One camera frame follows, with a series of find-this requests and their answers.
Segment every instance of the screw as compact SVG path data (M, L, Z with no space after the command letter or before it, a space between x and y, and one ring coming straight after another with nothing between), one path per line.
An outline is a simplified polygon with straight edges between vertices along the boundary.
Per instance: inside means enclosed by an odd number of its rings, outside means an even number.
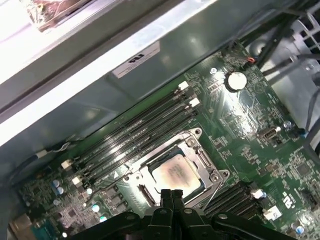
M218 72L218 70L217 70L215 67L213 67L213 68L210 69L210 74L211 74L211 75L214 75L214 74L216 74L217 72Z
M305 67L305 70L310 71L312 69L314 69L315 66L313 66L312 64L308 64L308 66Z
M215 181L218 181L218 180L219 180L219 177L214 174L214 175L211 176L211 180L214 181L214 182L215 182Z
M192 209L186 208L186 209L184 210L184 213L185 213L185 214L192 214Z
M127 219L127 220L133 220L133 219L135 219L135 216L133 216L133 215L128 215L128 216L126 216L126 219Z
M228 216L225 214L219 214L218 217L223 220L226 220L228 218Z
M195 145L195 140L193 139L189 139L188 141L186 141L186 144L189 146L189 147L192 147L193 145Z

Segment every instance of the capacitor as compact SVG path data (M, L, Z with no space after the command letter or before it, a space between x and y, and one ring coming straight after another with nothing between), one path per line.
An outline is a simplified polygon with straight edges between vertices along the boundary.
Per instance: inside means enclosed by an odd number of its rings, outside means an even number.
M59 187L57 188L57 191L58 191L58 193L59 193L60 195L64 194L64 192L65 192L65 190L64 190L64 188L63 188L62 186L59 186Z
M244 89L248 83L246 75L242 72L233 72L231 73L227 79L225 80L225 87L231 93L239 92L240 90Z
M100 210L99 205L95 204L92 206L92 211L94 211L95 213L99 212L99 210Z
M305 232L305 228L300 225L300 223L292 223L291 228L296 232L296 234L301 235Z
M284 121L282 126L284 127L284 129L290 129L292 127L292 122Z
M107 218L105 216L100 217L100 223L103 223L104 221L107 221Z
M59 180L57 180L57 179L53 180L53 181L52 181L52 185L53 185L55 188L59 187L59 186L60 186Z
M60 200L55 199L53 200L53 205L58 206L60 204Z
M91 194L93 193L93 190L92 190L91 188L88 188L88 189L86 190L86 193L87 193L88 195L91 195Z

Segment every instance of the white connector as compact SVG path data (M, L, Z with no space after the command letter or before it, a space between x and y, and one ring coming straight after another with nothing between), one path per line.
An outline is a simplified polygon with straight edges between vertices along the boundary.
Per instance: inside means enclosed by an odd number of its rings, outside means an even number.
M277 220L278 218L280 218L282 216L282 213L280 212L280 210L277 208L277 206L273 206L271 207L269 210L266 210L263 213L263 216L268 220Z
M65 160L63 163L61 163L61 167L66 170L72 165L72 161L70 159Z
M255 199L261 199L267 196L262 189L255 189L255 190L252 190L250 193Z
M81 177L80 176L76 176L74 179L71 180L72 183L75 185L75 186L80 186L82 185L82 182L81 182Z
M200 101L199 99L196 97L194 99L192 99L190 102L189 102L189 105L193 108L195 106L197 106L198 104L200 104Z
M179 87L179 89L180 89L181 91L183 91L183 90L185 90L186 88L189 87L189 84L188 84L186 81L183 81L182 83L180 83L180 84L178 85L178 87Z

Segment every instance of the integrated circuit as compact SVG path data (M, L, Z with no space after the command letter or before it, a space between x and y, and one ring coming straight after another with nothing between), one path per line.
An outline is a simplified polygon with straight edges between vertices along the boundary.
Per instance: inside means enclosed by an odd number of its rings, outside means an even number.
M310 168L306 163L302 163L300 166L296 168L296 170L301 177L304 177L310 173Z

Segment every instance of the black ram slot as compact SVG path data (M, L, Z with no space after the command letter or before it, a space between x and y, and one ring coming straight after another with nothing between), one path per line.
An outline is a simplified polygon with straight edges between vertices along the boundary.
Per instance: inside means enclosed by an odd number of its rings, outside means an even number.
M224 200L223 202L218 202L214 204L212 207L207 207L208 213L211 212L231 212L233 208L247 200L246 196L242 194L234 195L231 199Z
M151 107L147 108L146 110L140 112L137 116L135 116L134 118L130 119L129 121L125 122L121 127L117 128L116 130L114 130L112 133L108 134L107 136L105 136L103 139L101 139L100 141L98 141L97 143L95 143L94 145L92 145L91 147L87 148L82 154L81 157L85 157L86 155L92 153L94 151L94 149L98 148L99 146L101 146L102 144L104 144L105 142L107 142L108 140L114 138L116 135L118 135L119 133L121 133L121 131L123 131L123 129L134 125L136 123L139 122L140 119L145 118L147 115L149 115L150 113L152 113L153 111L155 111L156 109L162 107L163 105L165 105L168 101L172 100L174 97L176 97L176 93L173 91L171 93L169 93L168 95L166 95L165 97L163 97L162 99L160 99L159 101L157 101L155 104L153 104Z
M173 115L170 115L168 117L170 117L171 120L173 120L173 119L176 119L177 117L179 117L183 113L187 113L187 111L184 108L180 109L179 111L175 112ZM86 171L84 174L86 176L94 175L96 173L96 171L98 171L101 167L103 167L106 164L106 161L115 159L119 155L126 153L127 151L134 148L135 146L139 146L139 144L144 144L144 142L148 142L149 140L151 140L154 137L154 135L157 134L158 128L163 126L167 121L168 121L167 118L163 118L161 121L157 122L157 124L154 124L150 129L148 129L148 131L145 132L143 135L137 137L132 142L130 142L128 145L121 147L118 151L108 155L104 161L101 161L100 163L95 165L93 168Z
M218 196L214 197L210 203L208 204L208 208L212 205L212 206L216 206L217 204L222 204L225 201L228 201L230 199L232 199L234 196L240 194L243 192L243 189L239 186L239 185L235 185L234 187L232 187L231 189L228 189L222 193L220 193Z
M123 142L126 142L130 137L137 135L141 131L148 130L148 127L154 127L156 124L159 125L158 121L161 119L161 116L173 111L177 111L179 104L181 104L181 101L179 102L173 102L170 106L168 106L168 109L163 109L162 111L158 112L157 114L153 115L148 121L144 122L143 125L139 125L137 128L134 128L132 132L127 133L126 135L121 136L119 139L116 139L114 142L111 143L111 145L108 145L106 148L101 149L99 152L96 152L89 160L86 160L85 163L80 163L79 166L83 168L91 168L92 165L87 165L92 162L95 162L95 159L107 157L108 153L115 147L121 145Z
M99 176L96 176L95 178L90 179L89 184L94 184L97 181L105 178L106 176L108 176L110 173L112 173L113 171L115 171L118 167L122 166L123 164L125 164L127 161L129 161L130 159L132 159L134 156L136 156L138 153L142 153L143 151L147 150L148 148L152 147L155 144L156 140L159 140L161 137L163 137L164 135L171 133L172 131L178 129L179 127L181 127L183 124L185 124L186 122L188 122L189 120L191 120L194 116L196 115L196 112L192 112L190 115L186 116L184 119L180 120L179 122L177 122L176 124L174 124L172 127L168 128L166 131L161 131L161 134L159 134L158 136L156 136L156 138L153 139L153 141L148 142L147 145L144 145L143 147L140 147L139 149L136 149L135 151L131 152L130 154L128 154L127 156L124 157L124 159L121 159L120 161L116 162L114 165L110 166L110 168L108 167L108 171L104 172L103 174L100 174Z
M208 218L219 212L229 212L247 219L251 219L256 214L262 212L262 208L256 199L250 194L250 183L239 182L233 187L219 193L214 197L204 214Z

